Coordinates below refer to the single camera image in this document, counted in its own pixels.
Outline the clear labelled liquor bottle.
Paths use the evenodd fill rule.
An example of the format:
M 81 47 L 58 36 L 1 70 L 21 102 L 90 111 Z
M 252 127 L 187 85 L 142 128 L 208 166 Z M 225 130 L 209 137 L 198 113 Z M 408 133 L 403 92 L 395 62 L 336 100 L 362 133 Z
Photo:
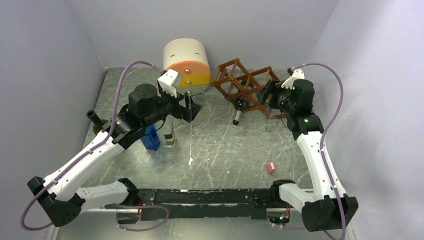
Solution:
M 162 148 L 173 148 L 176 145 L 175 129 L 170 116 L 167 116 L 165 121 L 162 121 L 160 129 L 157 130 Z

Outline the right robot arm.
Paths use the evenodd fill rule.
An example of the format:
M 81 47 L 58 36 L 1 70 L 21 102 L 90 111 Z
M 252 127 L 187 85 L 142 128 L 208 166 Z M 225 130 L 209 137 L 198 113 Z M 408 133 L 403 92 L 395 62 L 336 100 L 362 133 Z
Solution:
M 277 180 L 271 186 L 270 202 L 275 207 L 285 203 L 301 213 L 304 227 L 310 232 L 345 229 L 359 208 L 357 199 L 348 196 L 332 166 L 323 139 L 325 129 L 313 113 L 314 85 L 296 79 L 291 85 L 272 79 L 256 96 L 263 104 L 286 114 L 287 127 L 300 147 L 312 180 L 312 193 L 293 180 Z

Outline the clear glass bottle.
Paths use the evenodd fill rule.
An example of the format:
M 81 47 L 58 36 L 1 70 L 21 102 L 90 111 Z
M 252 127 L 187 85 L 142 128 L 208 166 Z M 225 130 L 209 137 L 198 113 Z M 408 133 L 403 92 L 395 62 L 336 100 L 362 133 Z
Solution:
M 273 109 L 270 108 L 266 115 L 265 131 L 267 133 L 270 133 L 273 130 L 273 127 L 274 127 Z

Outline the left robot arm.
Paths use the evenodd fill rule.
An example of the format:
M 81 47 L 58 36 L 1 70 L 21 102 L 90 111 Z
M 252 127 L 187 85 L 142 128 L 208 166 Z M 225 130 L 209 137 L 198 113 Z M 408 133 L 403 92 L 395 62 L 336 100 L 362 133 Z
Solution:
M 127 178 L 96 187 L 82 185 L 103 163 L 144 137 L 148 127 L 167 116 L 192 122 L 201 109 L 189 93 L 172 93 L 161 86 L 140 84 L 129 94 L 127 104 L 108 122 L 102 122 L 95 111 L 88 111 L 87 117 L 100 127 L 96 137 L 63 167 L 46 177 L 33 177 L 27 186 L 56 227 L 65 226 L 79 214 L 100 206 L 138 207 L 139 190 Z

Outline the dark labelled wine bottle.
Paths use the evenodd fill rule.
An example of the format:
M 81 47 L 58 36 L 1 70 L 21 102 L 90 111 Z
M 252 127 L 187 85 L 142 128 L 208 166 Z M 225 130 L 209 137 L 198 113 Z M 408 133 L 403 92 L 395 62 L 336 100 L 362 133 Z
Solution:
M 243 86 L 243 87 L 247 87 L 247 90 L 251 90 L 251 89 L 253 89 L 255 86 L 252 84 L 252 83 L 247 83 L 248 81 L 245 79 L 245 80 L 242 80 L 241 82 L 240 82 L 240 84 Z M 233 106 L 234 106 L 234 109 L 235 109 L 235 116 L 234 116 L 234 118 L 233 118 L 233 120 L 232 120 L 232 124 L 233 125 L 235 125 L 235 126 L 237 126 L 237 125 L 239 125 L 239 123 L 240 123 L 240 118 L 241 118 L 241 116 L 242 116 L 242 114 L 243 114 L 243 112 L 245 112 L 245 111 L 247 111 L 247 109 L 248 109 L 248 107 L 250 106 L 250 104 L 251 104 L 251 100 L 250 100 L 250 98 L 248 97 L 249 95 L 251 95 L 252 93 L 249 93 L 249 94 L 245 94 L 245 95 L 241 95 L 241 96 L 238 96 L 235 100 L 234 100 L 234 104 L 233 104 Z

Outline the blue square glass bottle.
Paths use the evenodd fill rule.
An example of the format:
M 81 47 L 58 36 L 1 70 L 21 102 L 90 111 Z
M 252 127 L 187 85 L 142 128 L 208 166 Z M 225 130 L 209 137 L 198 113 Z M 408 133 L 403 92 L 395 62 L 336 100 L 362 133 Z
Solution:
M 147 150 L 157 151 L 161 146 L 160 139 L 153 124 L 145 129 L 145 135 L 140 140 Z

